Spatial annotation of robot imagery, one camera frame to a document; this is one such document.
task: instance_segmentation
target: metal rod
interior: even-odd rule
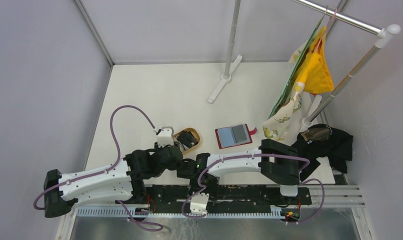
[[[94,26],[93,21],[90,18],[90,15],[88,14],[84,4],[82,3],[81,0],[73,0],[75,3],[75,6],[83,18],[85,25],[87,26],[89,32],[91,33],[92,37],[94,38],[95,42],[98,45],[98,48],[100,48],[100,51],[103,53],[104,58],[106,59],[106,62],[109,64],[110,67],[113,67],[115,62],[112,59],[112,56],[109,54],[108,49],[106,48],[105,43],[102,40],[102,37],[100,36],[99,32],[96,29],[96,26]]]
[[[230,78],[231,58],[233,57],[234,43],[236,39],[237,21],[239,19],[241,0],[235,0],[234,14],[232,16],[231,34],[229,35],[228,52],[226,53],[224,79]]]
[[[334,15],[334,10],[327,9],[325,6],[320,5],[318,3],[314,3],[311,1],[307,1],[307,0],[293,0],[293,1],[297,2],[299,4],[302,4],[302,5],[305,5],[311,9],[315,9],[318,12],[325,13],[328,16]],[[367,22],[364,22],[362,20],[359,20],[359,19],[354,18],[349,15],[343,14],[341,12],[337,12],[337,14],[335,15],[335,19],[340,20],[349,25],[352,25],[354,27],[357,27],[358,29],[362,29],[362,30],[364,30],[370,34],[374,34],[374,35],[378,35],[383,30],[383,28],[371,25]]]
[[[352,80],[356,74],[373,58],[375,54],[381,48],[376,47],[375,45],[362,57],[362,59],[354,66],[354,68],[347,74],[343,80],[338,84],[338,86],[331,92],[331,94],[325,99],[325,101],[321,102],[318,108],[307,118],[307,121],[311,123],[327,106],[331,103],[331,101],[345,88],[347,84],[349,84],[350,80]]]
[[[345,10],[348,3],[349,3],[349,0],[340,0],[340,2],[338,2],[337,7],[336,7],[337,11],[342,13]],[[337,23],[337,21],[333,21],[331,26],[329,27],[329,29],[326,30],[327,37],[330,35],[331,31],[334,29],[336,23]]]

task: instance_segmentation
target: yellow garment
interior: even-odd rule
[[[311,94],[322,94],[334,89],[333,80],[325,61],[325,35],[318,49],[319,52],[312,52],[325,30],[326,27],[323,26],[316,34],[315,39],[306,51],[307,54],[303,63],[293,76],[296,82],[304,83],[304,91]]]

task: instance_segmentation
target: gray wall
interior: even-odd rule
[[[134,63],[225,60],[234,2],[83,0],[113,60]],[[317,2],[333,7],[339,1]],[[243,0],[234,56],[287,60],[320,17],[291,0]]]
[[[378,239],[403,239],[403,0],[351,0],[347,14],[401,33],[327,108],[332,125],[354,135],[348,176],[360,185]],[[326,56],[339,82],[375,37],[338,23]]]
[[[0,239],[54,237],[32,204],[47,171],[82,169],[108,75],[71,0],[0,1]]]

